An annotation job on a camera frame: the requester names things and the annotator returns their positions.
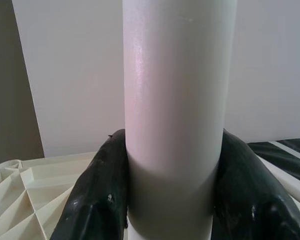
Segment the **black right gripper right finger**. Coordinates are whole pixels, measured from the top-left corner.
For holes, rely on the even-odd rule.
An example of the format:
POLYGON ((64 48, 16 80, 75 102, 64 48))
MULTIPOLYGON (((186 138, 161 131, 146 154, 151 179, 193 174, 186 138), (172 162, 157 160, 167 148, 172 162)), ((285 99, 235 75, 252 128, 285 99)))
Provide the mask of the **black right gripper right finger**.
POLYGON ((300 210, 251 148, 223 131, 214 206, 232 240, 300 240, 300 210))

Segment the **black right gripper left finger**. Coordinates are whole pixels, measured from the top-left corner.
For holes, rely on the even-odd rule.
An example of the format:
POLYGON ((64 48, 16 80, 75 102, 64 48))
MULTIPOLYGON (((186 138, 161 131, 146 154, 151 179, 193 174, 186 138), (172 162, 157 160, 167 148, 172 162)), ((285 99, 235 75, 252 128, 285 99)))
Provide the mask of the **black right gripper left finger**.
POLYGON ((128 227, 126 131, 108 136, 76 180, 52 240, 122 240, 128 227))

